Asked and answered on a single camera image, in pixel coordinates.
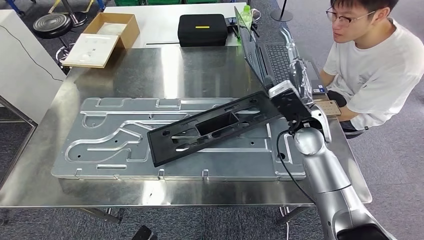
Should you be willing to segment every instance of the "glasses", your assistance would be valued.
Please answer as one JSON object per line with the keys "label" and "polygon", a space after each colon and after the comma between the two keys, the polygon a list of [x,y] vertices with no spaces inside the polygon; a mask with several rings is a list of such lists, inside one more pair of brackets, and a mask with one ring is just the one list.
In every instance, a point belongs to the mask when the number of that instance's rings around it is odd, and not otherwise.
{"label": "glasses", "polygon": [[332,11],[325,11],[327,13],[327,17],[331,22],[335,22],[338,19],[338,22],[340,23],[340,26],[343,28],[348,28],[352,22],[355,22],[356,20],[359,20],[361,18],[364,18],[370,14],[375,13],[376,11],[372,11],[368,14],[365,14],[363,16],[360,17],[347,17],[347,16],[337,16],[337,13],[332,12]]}

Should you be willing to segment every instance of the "black carrying case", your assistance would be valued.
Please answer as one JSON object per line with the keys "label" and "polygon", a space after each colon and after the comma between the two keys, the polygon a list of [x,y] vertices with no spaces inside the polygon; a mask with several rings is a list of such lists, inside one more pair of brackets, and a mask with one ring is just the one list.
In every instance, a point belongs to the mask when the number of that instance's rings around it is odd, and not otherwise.
{"label": "black carrying case", "polygon": [[179,17],[181,47],[225,46],[228,31],[222,14],[193,14]]}

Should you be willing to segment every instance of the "laptop screen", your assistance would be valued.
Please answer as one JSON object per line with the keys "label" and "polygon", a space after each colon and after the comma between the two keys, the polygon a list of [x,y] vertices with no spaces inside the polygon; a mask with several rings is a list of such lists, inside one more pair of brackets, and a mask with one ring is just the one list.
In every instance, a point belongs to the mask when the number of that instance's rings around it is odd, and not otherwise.
{"label": "laptop screen", "polygon": [[256,77],[259,79],[262,86],[266,89],[264,84],[266,75],[265,69],[263,67],[264,63],[262,62],[262,59],[259,58],[260,53],[255,36],[253,35],[252,31],[246,27],[246,24],[236,7],[234,7],[234,12],[241,40],[241,47],[243,48],[244,58],[246,59]]}

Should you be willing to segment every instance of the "laptop keyboard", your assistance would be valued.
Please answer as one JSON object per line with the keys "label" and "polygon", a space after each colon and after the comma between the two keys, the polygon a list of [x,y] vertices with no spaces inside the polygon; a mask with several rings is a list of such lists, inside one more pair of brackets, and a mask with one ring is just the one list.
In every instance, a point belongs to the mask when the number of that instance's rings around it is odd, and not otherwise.
{"label": "laptop keyboard", "polygon": [[285,45],[265,45],[277,84],[290,79],[289,53]]}

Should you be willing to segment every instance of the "black hair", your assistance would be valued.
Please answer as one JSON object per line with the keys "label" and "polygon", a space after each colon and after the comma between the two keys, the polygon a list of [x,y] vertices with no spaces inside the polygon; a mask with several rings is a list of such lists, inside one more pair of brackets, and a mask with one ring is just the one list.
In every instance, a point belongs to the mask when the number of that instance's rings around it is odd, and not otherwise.
{"label": "black hair", "polygon": [[390,8],[390,11],[396,6],[399,0],[330,0],[331,7],[346,6],[352,7],[354,4],[362,5],[368,12],[376,11],[383,8]]}

